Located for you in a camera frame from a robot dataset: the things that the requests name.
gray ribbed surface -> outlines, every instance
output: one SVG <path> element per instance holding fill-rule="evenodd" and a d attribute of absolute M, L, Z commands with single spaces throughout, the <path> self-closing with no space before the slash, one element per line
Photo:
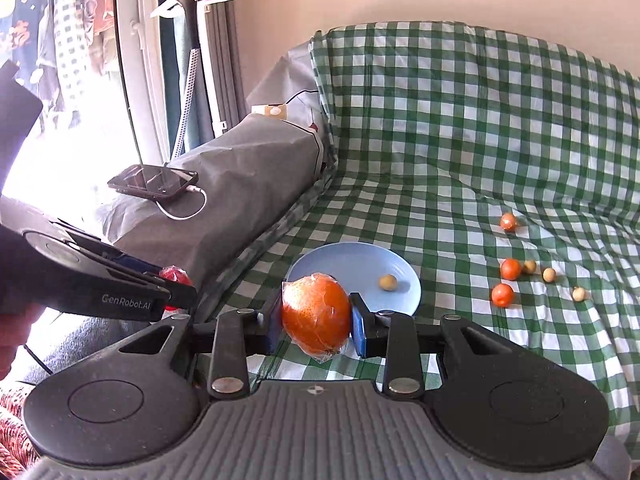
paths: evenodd
<path fill-rule="evenodd" d="M 324 391 L 309 393 L 316 384 Z M 248 399 L 218 402 L 165 455 L 118 470 L 41 460 L 25 478 L 561 479 L 602 480 L 587 465 L 556 473 L 503 472 L 453 450 L 412 402 L 392 402 L 369 381 L 264 381 Z"/>

plastic-wrapped orange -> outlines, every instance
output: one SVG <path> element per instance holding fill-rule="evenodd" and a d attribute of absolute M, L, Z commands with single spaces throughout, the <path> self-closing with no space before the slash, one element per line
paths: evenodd
<path fill-rule="evenodd" d="M 282 326 L 303 352 L 326 360 L 351 330 L 351 303 L 331 276 L 316 272 L 282 287 Z"/>

wall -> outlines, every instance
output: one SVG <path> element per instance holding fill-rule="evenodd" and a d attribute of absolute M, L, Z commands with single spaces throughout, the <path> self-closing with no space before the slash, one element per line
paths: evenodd
<path fill-rule="evenodd" d="M 244 92 L 316 30 L 450 20 L 565 44 L 640 76 L 640 0 L 236 0 Z"/>

plate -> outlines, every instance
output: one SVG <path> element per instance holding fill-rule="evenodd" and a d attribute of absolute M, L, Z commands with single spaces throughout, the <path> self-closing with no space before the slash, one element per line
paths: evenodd
<path fill-rule="evenodd" d="M 372 312 L 394 310 L 412 316 L 420 304 L 420 280 L 406 260 L 388 249 L 362 242 L 339 242 L 304 254 L 287 273 L 295 282 L 314 272 L 333 276 L 350 294 L 359 292 Z M 398 279 L 398 288 L 382 290 L 378 280 L 385 274 Z"/>

phone screen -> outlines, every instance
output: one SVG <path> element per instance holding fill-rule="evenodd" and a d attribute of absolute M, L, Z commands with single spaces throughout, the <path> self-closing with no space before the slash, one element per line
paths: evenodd
<path fill-rule="evenodd" d="M 193 171 L 138 164 L 113 178 L 109 184 L 117 189 L 146 192 L 156 197 L 170 197 L 193 180 Z"/>

